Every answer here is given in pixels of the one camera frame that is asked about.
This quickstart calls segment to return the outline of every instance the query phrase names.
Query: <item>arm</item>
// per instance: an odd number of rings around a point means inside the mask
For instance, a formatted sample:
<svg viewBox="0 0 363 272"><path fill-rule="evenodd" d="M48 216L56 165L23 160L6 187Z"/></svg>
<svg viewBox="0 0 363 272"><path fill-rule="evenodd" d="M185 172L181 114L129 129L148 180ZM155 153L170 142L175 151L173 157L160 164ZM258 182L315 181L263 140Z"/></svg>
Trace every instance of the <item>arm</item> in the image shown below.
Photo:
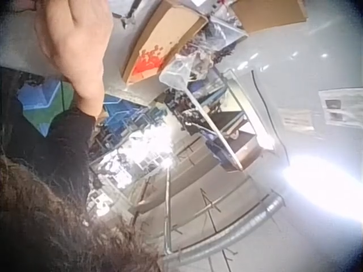
<svg viewBox="0 0 363 272"><path fill-rule="evenodd" d="M72 83L77 107L94 117L102 111L103 57L112 27L106 0L37 1L35 29L39 44Z"/></svg>

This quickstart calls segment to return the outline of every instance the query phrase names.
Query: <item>hair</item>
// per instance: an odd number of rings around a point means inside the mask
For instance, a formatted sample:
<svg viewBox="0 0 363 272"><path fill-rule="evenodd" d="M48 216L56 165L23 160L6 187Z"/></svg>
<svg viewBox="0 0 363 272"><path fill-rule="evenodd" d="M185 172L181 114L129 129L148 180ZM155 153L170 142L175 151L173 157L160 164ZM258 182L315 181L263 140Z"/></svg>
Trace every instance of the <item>hair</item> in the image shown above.
<svg viewBox="0 0 363 272"><path fill-rule="evenodd" d="M122 221L116 231L87 224L26 167L2 156L0 170L1 271L160 271L157 254Z"/></svg>

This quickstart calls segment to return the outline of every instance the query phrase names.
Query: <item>paper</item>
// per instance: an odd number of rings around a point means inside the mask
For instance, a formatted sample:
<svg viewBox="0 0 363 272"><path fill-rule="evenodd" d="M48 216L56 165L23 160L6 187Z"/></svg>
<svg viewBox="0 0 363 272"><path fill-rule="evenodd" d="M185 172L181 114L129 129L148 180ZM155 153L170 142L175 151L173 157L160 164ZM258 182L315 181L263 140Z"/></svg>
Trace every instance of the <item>paper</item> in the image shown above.
<svg viewBox="0 0 363 272"><path fill-rule="evenodd" d="M286 129L300 133L314 130L310 110L279 109L278 112Z"/></svg>
<svg viewBox="0 0 363 272"><path fill-rule="evenodd" d="M319 92L328 125L363 128L363 88Z"/></svg>

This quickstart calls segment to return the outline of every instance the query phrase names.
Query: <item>flexible duct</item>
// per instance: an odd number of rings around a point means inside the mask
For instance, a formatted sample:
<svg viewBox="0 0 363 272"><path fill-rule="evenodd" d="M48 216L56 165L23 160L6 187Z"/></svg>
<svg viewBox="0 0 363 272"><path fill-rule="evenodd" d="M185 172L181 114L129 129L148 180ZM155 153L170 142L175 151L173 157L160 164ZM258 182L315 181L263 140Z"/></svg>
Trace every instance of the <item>flexible duct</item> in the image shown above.
<svg viewBox="0 0 363 272"><path fill-rule="evenodd" d="M284 200L279 195L267 195L236 222L196 245L165 256L163 262L172 268L188 265L218 253L257 229L283 205Z"/></svg>

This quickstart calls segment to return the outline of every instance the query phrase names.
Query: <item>cardboard box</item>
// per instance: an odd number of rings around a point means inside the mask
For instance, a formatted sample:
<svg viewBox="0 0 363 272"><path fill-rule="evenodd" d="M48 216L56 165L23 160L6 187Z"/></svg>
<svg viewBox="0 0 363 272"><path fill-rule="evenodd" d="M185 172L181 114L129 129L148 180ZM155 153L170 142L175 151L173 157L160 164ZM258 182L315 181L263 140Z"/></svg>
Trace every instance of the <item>cardboard box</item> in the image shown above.
<svg viewBox="0 0 363 272"><path fill-rule="evenodd" d="M160 73L207 22L189 8L162 1L136 42L122 73L124 82L132 84Z"/></svg>
<svg viewBox="0 0 363 272"><path fill-rule="evenodd" d="M302 0L238 0L232 9L248 33L307 18Z"/></svg>

